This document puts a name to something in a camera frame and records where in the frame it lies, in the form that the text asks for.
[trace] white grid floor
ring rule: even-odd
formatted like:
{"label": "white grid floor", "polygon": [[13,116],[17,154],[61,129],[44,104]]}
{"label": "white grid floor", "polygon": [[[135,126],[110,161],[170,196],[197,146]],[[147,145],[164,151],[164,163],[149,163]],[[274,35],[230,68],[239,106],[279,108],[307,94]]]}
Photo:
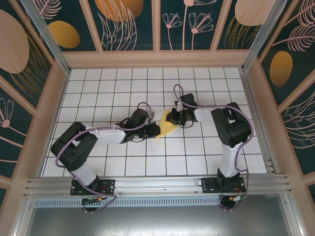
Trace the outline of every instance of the white grid floor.
{"label": "white grid floor", "polygon": [[[250,110],[237,68],[120,68],[74,69],[50,145],[74,122],[101,127],[129,117],[141,101],[147,101],[159,121],[171,110],[173,86],[180,83],[200,105],[234,101],[250,118]],[[256,133],[244,147],[240,169],[265,174],[266,168]],[[141,143],[95,147],[87,162],[99,176],[216,175],[222,159],[222,143],[213,123],[195,123],[159,139]],[[55,166],[48,152],[43,177],[70,176]]]}

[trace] black mounting bracket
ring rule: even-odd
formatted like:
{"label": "black mounting bracket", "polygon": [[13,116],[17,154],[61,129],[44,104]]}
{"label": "black mounting bracket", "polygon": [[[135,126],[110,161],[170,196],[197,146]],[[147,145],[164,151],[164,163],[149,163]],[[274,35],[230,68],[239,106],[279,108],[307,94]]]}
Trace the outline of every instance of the black mounting bracket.
{"label": "black mounting bracket", "polygon": [[246,191],[244,179],[240,177],[240,173],[226,178],[219,169],[217,177],[202,178],[201,187],[203,193],[237,193],[238,189],[243,193]]}
{"label": "black mounting bracket", "polygon": [[[113,195],[115,190],[115,180],[114,179],[101,179],[98,183],[98,188],[95,192],[102,194]],[[86,190],[84,187],[79,184],[78,181],[72,180],[71,182],[71,196],[85,196],[85,195],[95,195],[90,191]]]}

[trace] purple cable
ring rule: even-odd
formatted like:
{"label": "purple cable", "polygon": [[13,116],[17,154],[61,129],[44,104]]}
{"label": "purple cable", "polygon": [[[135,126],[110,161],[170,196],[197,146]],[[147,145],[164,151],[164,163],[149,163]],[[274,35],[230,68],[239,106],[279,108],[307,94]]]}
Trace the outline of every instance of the purple cable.
{"label": "purple cable", "polygon": [[[251,132],[251,135],[250,135],[250,137],[247,139],[246,142],[242,143],[242,144],[238,147],[238,149],[237,149],[237,151],[236,151],[236,154],[235,154],[235,160],[234,160],[234,167],[235,167],[235,169],[236,169],[237,171],[239,171],[239,172],[246,172],[246,191],[245,191],[245,194],[246,194],[246,193],[247,193],[247,190],[248,190],[248,180],[249,180],[249,174],[250,174],[250,173],[248,172],[248,169],[247,169],[247,168],[244,169],[244,170],[238,169],[238,167],[237,167],[237,159],[238,159],[238,155],[239,155],[241,149],[252,139],[252,137],[253,137],[253,135],[254,135],[254,132],[253,132],[253,131],[254,131],[254,128],[253,128],[253,125],[252,125],[251,120],[247,117],[247,115],[245,115],[244,112],[242,112],[241,110],[239,110],[239,109],[237,109],[237,108],[235,108],[235,107],[232,107],[232,106],[228,106],[228,105],[193,106],[193,105],[190,105],[190,104],[188,104],[188,103],[185,103],[185,102],[183,102],[183,101],[177,96],[176,91],[175,91],[176,87],[179,87],[180,92],[182,92],[182,95],[184,95],[184,89],[183,89],[183,87],[182,87],[181,85],[179,85],[179,84],[174,85],[174,88],[173,88],[173,92],[174,92],[174,95],[175,95],[176,99],[177,99],[179,102],[181,102],[183,105],[185,105],[185,106],[187,106],[187,107],[192,107],[192,108],[221,108],[221,107],[229,108],[229,109],[232,109],[232,110],[238,112],[238,113],[241,114],[242,116],[244,116],[244,118],[245,118],[245,119],[247,120],[247,122],[250,124],[251,131],[252,131],[252,132]],[[220,208],[221,208],[221,209],[224,209],[224,208],[225,208],[225,206],[223,206],[223,205],[221,204],[221,201],[222,201],[223,196],[224,196],[224,195],[222,195],[222,197],[220,197]]]}
{"label": "purple cable", "polygon": [[[138,127],[136,127],[136,128],[132,128],[132,129],[124,129],[124,128],[120,128],[120,127],[105,126],[105,127],[100,127],[100,128],[91,128],[91,129],[84,130],[84,131],[82,131],[82,132],[76,134],[76,135],[75,135],[72,139],[70,139],[70,140],[64,145],[64,147],[60,150],[60,152],[58,153],[58,155],[57,155],[57,157],[56,157],[56,161],[55,161],[56,166],[65,169],[64,166],[59,165],[59,163],[58,163],[61,154],[64,152],[64,150],[65,150],[74,140],[76,140],[78,137],[80,137],[81,135],[83,135],[83,134],[85,134],[85,133],[88,133],[88,132],[97,132],[98,130],[113,130],[113,129],[117,129],[117,130],[121,130],[121,131],[134,131],[134,130],[137,130],[137,129],[141,129],[142,127],[144,127],[145,125],[147,125],[147,124],[150,122],[150,118],[151,118],[151,115],[152,115],[152,109],[151,109],[151,106],[150,106],[148,103],[146,103],[146,102],[140,102],[140,103],[138,104],[138,106],[137,106],[137,109],[139,108],[139,106],[140,106],[141,104],[146,104],[147,107],[149,108],[149,116],[148,116],[148,118],[145,120],[145,122],[144,122],[142,125],[140,125],[140,126],[138,126]],[[112,200],[110,200],[105,206],[102,206],[102,207],[96,209],[96,210],[94,211],[94,213],[97,213],[97,212],[103,210],[104,208],[106,208],[109,204],[111,204],[111,203],[117,198],[117,195],[110,195],[110,194],[98,193],[98,192],[95,192],[95,191],[89,189],[89,188],[88,188],[87,186],[85,186],[72,172],[69,171],[69,173],[78,181],[78,183],[79,183],[80,185],[82,185],[83,188],[85,188],[85,189],[88,190],[89,192],[91,192],[91,193],[93,193],[93,194],[96,194],[96,195],[99,195],[99,196],[114,197],[114,198],[113,198]],[[86,204],[87,204],[87,203],[85,203],[85,204],[83,205],[83,210],[85,211],[85,213],[87,213],[87,211],[86,211],[86,209],[85,209]]]}

